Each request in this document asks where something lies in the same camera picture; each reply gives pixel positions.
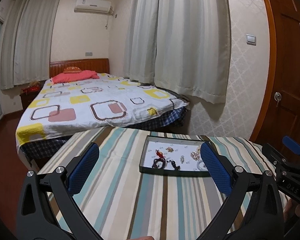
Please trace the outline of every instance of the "red box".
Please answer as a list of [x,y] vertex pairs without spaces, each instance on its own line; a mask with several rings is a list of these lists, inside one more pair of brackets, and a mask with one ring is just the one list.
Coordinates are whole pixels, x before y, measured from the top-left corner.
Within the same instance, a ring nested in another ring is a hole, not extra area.
[[29,88],[23,88],[22,92],[23,93],[30,93],[30,92],[36,92],[36,91],[40,91],[40,86],[34,86],[34,87],[29,87]]

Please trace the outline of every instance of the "door lock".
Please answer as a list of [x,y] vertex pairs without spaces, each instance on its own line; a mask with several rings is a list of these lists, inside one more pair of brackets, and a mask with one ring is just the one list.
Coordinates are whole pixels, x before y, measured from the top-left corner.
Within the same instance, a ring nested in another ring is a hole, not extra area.
[[274,94],[274,100],[277,101],[276,107],[278,107],[279,102],[281,101],[281,99],[282,99],[282,95],[281,95],[279,92],[276,92],[276,93]]

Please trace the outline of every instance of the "wooden floor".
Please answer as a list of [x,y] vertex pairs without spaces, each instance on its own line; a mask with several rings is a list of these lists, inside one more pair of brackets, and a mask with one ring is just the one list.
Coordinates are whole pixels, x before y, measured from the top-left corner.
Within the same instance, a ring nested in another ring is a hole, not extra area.
[[27,168],[19,160],[15,132],[22,112],[0,121],[0,218],[15,233],[19,194]]

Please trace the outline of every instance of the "brooch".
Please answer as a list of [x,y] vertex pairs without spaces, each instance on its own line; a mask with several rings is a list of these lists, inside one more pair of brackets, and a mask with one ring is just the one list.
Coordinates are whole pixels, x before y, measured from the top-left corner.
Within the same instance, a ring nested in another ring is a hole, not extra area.
[[195,161],[199,161],[200,160],[200,154],[198,152],[192,152],[192,153],[190,153],[190,156]]
[[174,149],[171,148],[171,147],[167,147],[166,150],[167,150],[168,152],[170,152],[170,153],[172,153],[172,152],[174,151]]

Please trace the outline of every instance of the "metal screw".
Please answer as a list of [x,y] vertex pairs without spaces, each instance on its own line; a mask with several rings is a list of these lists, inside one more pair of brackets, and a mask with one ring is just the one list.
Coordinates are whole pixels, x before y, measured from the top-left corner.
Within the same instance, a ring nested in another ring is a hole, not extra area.
[[33,174],[34,174],[34,171],[28,171],[28,172],[27,172],[27,176],[28,176],[28,177],[32,177]]
[[64,170],[65,170],[65,168],[60,166],[60,167],[56,168],[56,173],[63,173]]
[[272,171],[266,171],[266,175],[271,177],[272,176]]
[[239,172],[239,173],[243,172],[243,168],[241,166],[236,166],[234,169],[236,172]]

